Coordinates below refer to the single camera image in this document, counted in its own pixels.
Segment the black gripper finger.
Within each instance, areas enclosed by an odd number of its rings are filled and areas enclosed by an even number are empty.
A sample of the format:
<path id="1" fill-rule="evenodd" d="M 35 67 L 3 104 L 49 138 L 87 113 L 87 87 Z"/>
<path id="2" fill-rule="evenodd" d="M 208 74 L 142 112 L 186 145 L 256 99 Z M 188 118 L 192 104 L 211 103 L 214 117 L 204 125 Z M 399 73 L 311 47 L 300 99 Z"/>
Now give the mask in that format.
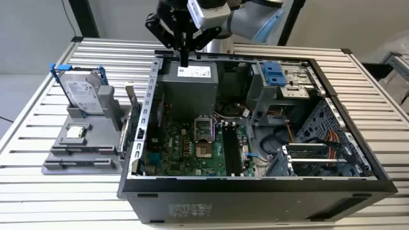
<path id="1" fill-rule="evenodd" d="M 190 66 L 190 52 L 202 50 L 207 44 L 218 37 L 222 33 L 220 27 L 207 29 L 200 35 L 194 38 L 194 33 L 187 32 L 187 38 L 184 41 L 184 66 Z"/>
<path id="2" fill-rule="evenodd" d="M 160 23 L 160 16 L 158 13 L 152 13 L 148 15 L 146 20 L 146 27 L 159 39 L 159 41 L 164 44 L 167 48 L 174 48 L 174 50 L 180 53 L 180 66 L 186 66 L 186 48 L 184 48 L 184 38 L 183 33 L 179 28 L 179 20 L 178 17 L 171 14 L 170 15 L 170 23 L 174 34 L 168 32 L 168 30 L 163 27 Z"/>

